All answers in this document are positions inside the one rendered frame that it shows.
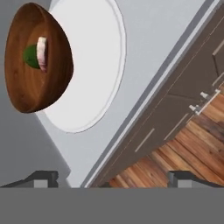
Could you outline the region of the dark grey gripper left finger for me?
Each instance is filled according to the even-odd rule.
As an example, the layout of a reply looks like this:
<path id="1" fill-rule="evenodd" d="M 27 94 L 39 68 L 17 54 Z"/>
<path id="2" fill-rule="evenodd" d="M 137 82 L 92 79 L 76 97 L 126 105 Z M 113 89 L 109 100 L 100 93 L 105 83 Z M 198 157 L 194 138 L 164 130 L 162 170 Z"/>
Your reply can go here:
<path id="1" fill-rule="evenodd" d="M 1 188 L 58 188 L 58 178 L 57 171 L 35 171 L 27 178 L 1 185 Z"/>

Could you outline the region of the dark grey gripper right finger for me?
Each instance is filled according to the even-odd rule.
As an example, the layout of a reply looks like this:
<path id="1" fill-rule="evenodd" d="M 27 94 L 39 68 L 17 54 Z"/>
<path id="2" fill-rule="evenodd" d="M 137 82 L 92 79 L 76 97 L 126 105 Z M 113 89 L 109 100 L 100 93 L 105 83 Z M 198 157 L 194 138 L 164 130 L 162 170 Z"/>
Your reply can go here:
<path id="1" fill-rule="evenodd" d="M 169 171 L 167 177 L 167 186 L 171 188 L 224 188 L 224 185 L 198 178 L 190 171 Z"/>

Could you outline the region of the brown wooden bowl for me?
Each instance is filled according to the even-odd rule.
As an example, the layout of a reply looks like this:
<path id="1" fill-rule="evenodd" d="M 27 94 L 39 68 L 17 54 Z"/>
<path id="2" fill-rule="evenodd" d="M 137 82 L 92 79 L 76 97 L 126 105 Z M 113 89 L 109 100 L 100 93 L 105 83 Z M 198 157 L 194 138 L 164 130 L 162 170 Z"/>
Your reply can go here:
<path id="1" fill-rule="evenodd" d="M 47 38 L 47 71 L 28 66 L 23 51 Z M 4 76 L 13 107 L 33 113 L 54 104 L 74 73 L 72 49 L 58 21 L 37 3 L 25 3 L 11 21 L 4 53 Z"/>

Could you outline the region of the green lime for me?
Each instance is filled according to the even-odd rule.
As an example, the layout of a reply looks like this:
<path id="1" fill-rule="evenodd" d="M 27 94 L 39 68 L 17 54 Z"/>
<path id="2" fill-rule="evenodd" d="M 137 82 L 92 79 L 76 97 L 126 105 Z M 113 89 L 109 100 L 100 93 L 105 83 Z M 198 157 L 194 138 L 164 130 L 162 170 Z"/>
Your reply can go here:
<path id="1" fill-rule="evenodd" d="M 23 51 L 23 61 L 30 67 L 39 69 L 37 46 L 28 45 Z"/>

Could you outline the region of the white round microwave turntable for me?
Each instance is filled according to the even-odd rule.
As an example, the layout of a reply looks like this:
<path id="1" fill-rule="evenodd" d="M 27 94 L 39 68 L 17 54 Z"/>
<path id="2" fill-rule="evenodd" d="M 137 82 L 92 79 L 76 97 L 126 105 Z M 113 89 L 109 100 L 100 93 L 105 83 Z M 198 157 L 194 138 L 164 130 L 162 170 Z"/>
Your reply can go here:
<path id="1" fill-rule="evenodd" d="M 44 114 L 53 126 L 79 133 L 106 114 L 123 79 L 127 55 L 123 15 L 116 0 L 59 0 L 50 13 L 73 55 L 73 78 Z"/>

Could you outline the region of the dark brown cabinet run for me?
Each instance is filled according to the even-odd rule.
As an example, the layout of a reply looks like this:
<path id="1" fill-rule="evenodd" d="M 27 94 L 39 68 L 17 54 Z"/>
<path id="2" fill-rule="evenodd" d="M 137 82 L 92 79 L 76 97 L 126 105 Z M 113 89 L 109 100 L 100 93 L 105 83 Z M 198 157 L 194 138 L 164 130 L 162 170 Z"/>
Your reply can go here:
<path id="1" fill-rule="evenodd" d="M 201 106 L 206 101 L 200 93 L 214 93 L 218 86 L 212 87 L 212 84 L 224 72 L 224 46 L 215 56 L 213 52 L 223 39 L 224 3 L 221 3 L 129 134 L 119 143 L 115 153 L 97 174 L 93 186 L 104 184 L 139 158 L 170 140 L 193 115 L 189 106 Z M 189 114 L 187 118 L 164 141 L 166 135 L 186 113 Z M 137 146 L 152 128 L 156 130 L 143 148 L 135 153 Z"/>

